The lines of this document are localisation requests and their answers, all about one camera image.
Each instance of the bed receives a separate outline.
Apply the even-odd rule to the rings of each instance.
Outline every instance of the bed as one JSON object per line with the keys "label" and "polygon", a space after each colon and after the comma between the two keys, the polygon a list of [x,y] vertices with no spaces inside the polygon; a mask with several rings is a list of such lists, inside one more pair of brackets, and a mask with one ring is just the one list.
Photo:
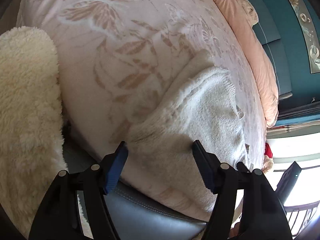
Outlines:
{"label": "bed", "polygon": [[[270,78],[257,74],[234,25],[213,0],[22,0],[17,26],[22,25],[45,30],[55,42],[64,115],[74,136],[96,158],[114,152],[131,127],[155,111],[197,51],[206,49],[230,72],[244,114],[247,165],[250,170],[262,167],[266,126],[272,126],[277,115],[279,78],[269,70]],[[264,45],[273,48],[272,42]],[[260,56],[271,62],[267,54]],[[267,89],[261,89],[259,78],[268,83]],[[272,107],[263,103],[269,94]],[[214,196],[200,176],[188,176],[184,162],[174,161],[179,172],[166,174],[165,166],[148,168],[135,155],[129,157],[122,178],[176,211],[208,220]],[[221,161],[239,160],[230,156]]]}

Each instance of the stitching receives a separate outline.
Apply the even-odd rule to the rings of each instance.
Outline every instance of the stitching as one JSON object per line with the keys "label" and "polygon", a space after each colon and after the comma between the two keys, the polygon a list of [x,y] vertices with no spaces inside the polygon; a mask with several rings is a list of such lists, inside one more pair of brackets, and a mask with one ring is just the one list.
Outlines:
{"label": "stitching", "polygon": [[273,65],[274,65],[274,67],[275,67],[276,79],[277,79],[277,83],[278,83],[278,87],[279,87],[279,95],[281,95],[281,89],[280,89],[280,83],[279,83],[279,79],[278,79],[278,75],[277,75],[276,63],[275,63],[275,60],[273,59],[273,55],[272,55],[271,49],[270,49],[270,47],[269,47],[267,37],[266,37],[266,35],[265,35],[262,27],[261,27],[260,22],[258,22],[258,24],[259,24],[259,26],[260,26],[260,28],[261,28],[261,30],[262,30],[262,33],[263,33],[263,35],[264,35],[264,38],[266,39],[266,43],[267,43],[267,46],[268,46],[268,48],[269,48],[269,51],[270,51],[270,54],[271,54],[271,57],[272,57]]}
{"label": "stitching", "polygon": [[160,209],[151,207],[151,206],[149,206],[149,205],[147,205],[147,204],[145,204],[145,203],[143,203],[143,202],[141,202],[141,201],[139,201],[139,200],[136,200],[136,199],[134,199],[133,197],[127,195],[127,193],[124,193],[124,192],[123,192],[122,190],[120,190],[120,189],[116,189],[116,193],[117,193],[119,196],[121,196],[121,197],[123,197],[123,198],[125,198],[125,199],[127,199],[127,200],[129,200],[129,201],[131,201],[131,202],[133,202],[133,203],[135,203],[135,204],[138,204],[138,205],[140,205],[140,206],[142,206],[142,207],[144,207],[144,208],[146,208],[146,209],[149,209],[149,210],[151,210],[151,211],[157,212],[157,213],[159,213],[159,214],[166,215],[166,216],[173,217],[173,218],[180,218],[180,219],[187,220],[187,221],[202,222],[202,221],[200,221],[200,220],[188,219],[188,218],[185,218],[185,217],[181,217],[181,216],[179,216],[179,215],[172,215],[172,214],[170,214],[170,213],[161,211]]}

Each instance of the butterfly pattern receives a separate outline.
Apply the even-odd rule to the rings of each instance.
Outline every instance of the butterfly pattern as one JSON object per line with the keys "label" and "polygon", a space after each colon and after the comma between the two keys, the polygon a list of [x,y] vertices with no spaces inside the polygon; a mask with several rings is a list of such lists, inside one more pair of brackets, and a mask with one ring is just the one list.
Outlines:
{"label": "butterfly pattern", "polygon": [[139,0],[85,0],[72,4],[60,13],[60,18],[76,22],[90,20],[92,25],[107,33],[120,37],[119,28],[123,25],[111,2],[133,2]]}

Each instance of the peach blanket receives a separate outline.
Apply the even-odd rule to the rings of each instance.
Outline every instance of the peach blanket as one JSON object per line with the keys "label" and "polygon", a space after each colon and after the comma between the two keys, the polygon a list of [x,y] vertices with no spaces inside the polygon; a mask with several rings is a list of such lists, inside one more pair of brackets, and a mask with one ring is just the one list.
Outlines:
{"label": "peach blanket", "polygon": [[247,58],[258,87],[267,127],[278,117],[278,88],[272,63],[257,39],[238,0],[213,0],[233,30]]}

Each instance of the teal wall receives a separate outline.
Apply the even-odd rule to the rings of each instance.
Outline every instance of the teal wall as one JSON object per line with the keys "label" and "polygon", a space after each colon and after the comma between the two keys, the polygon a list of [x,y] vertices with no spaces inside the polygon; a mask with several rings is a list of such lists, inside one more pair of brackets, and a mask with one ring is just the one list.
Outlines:
{"label": "teal wall", "polygon": [[[310,74],[307,46],[298,19],[288,0],[263,0],[279,30],[288,57],[293,96],[282,100],[279,109],[289,109],[320,100],[320,73]],[[304,0],[320,39],[320,19]]]}

